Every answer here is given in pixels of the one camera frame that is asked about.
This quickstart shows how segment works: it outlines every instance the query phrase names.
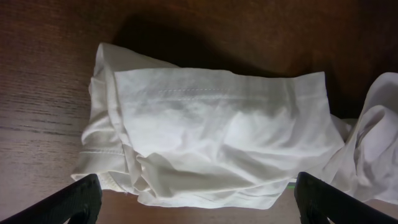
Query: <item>wood grain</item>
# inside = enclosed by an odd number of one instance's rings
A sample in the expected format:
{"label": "wood grain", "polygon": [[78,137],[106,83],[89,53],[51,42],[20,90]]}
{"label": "wood grain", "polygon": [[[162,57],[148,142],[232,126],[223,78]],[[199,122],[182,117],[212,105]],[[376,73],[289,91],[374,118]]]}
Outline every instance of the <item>wood grain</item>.
{"label": "wood grain", "polygon": [[[355,117],[376,77],[398,72],[397,11],[376,0],[0,1],[0,220],[72,182],[100,42],[243,75],[324,70],[332,113]],[[266,211],[103,197],[98,223],[299,223],[291,191]]]}

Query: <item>crumpled fabric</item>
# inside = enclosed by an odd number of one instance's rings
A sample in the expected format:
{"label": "crumpled fabric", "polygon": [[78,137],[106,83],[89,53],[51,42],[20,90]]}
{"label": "crumpled fabric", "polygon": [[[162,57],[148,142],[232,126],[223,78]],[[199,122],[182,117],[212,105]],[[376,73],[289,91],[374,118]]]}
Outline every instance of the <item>crumpled fabric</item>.
{"label": "crumpled fabric", "polygon": [[336,171],[331,185],[360,201],[398,204],[397,96],[398,73],[378,77],[358,121],[345,122],[345,146],[325,166],[328,172]]}
{"label": "crumpled fabric", "polygon": [[101,44],[90,95],[72,178],[98,174],[102,189],[145,205],[267,209],[301,171],[362,189],[358,124],[330,115],[323,72],[248,77]]}

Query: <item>stitching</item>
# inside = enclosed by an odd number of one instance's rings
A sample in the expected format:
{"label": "stitching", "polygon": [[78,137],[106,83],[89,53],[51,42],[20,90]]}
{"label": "stitching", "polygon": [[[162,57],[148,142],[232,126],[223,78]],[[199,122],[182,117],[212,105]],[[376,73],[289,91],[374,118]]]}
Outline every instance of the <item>stitching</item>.
{"label": "stitching", "polygon": [[164,91],[195,91],[195,90],[228,90],[228,89],[186,89],[186,90],[159,90],[159,92],[164,92]]}
{"label": "stitching", "polygon": [[126,190],[124,190],[118,183],[116,183],[116,181],[114,181],[112,175],[109,172],[104,173],[104,175],[106,176],[107,180],[110,182],[109,184],[112,185],[113,189],[118,189],[123,192],[126,192]]}
{"label": "stitching", "polygon": [[[306,96],[297,98],[298,100],[307,100],[312,98],[319,98],[322,96]],[[247,98],[247,97],[225,97],[225,96],[213,96],[213,97],[196,97],[196,98],[169,98],[169,99],[154,99],[154,100],[142,100],[136,102],[125,102],[125,104],[138,104],[138,103],[153,103],[153,102],[163,102],[163,101],[183,101],[183,100],[214,100],[214,99],[227,99],[227,100],[257,100],[257,101],[280,101],[280,100],[288,100],[286,99],[270,99],[270,98]]]}
{"label": "stitching", "polygon": [[108,184],[108,183],[106,182],[106,180],[102,177],[102,174],[98,174],[97,176],[98,176],[99,183],[101,184],[101,189],[104,189],[104,187],[110,188],[110,187],[109,187],[109,184]]}
{"label": "stitching", "polygon": [[124,152],[109,151],[109,150],[81,151],[79,153],[114,154],[114,155],[124,156]]}

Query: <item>white fabric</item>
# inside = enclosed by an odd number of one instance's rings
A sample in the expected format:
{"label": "white fabric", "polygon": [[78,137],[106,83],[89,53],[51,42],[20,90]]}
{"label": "white fabric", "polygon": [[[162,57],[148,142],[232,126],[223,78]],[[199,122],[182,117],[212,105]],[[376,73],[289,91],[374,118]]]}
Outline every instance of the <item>white fabric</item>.
{"label": "white fabric", "polygon": [[322,170],[344,146],[322,72],[245,77],[101,44],[90,94],[72,177],[146,205],[266,209],[300,171],[331,181]]}
{"label": "white fabric", "polygon": [[325,170],[331,182],[358,200],[398,204],[398,74],[384,73],[370,87],[346,145]]}

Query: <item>wooden table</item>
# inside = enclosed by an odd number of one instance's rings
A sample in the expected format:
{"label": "wooden table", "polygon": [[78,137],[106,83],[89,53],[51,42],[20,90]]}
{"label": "wooden table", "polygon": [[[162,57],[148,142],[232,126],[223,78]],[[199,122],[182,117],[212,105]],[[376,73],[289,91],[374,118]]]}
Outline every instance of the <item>wooden table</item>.
{"label": "wooden table", "polygon": [[[100,42],[243,75],[324,70],[332,113],[355,117],[375,78],[398,72],[397,11],[394,0],[0,1],[0,220],[72,182]],[[103,202],[98,223],[299,223],[291,190],[266,211]]]}

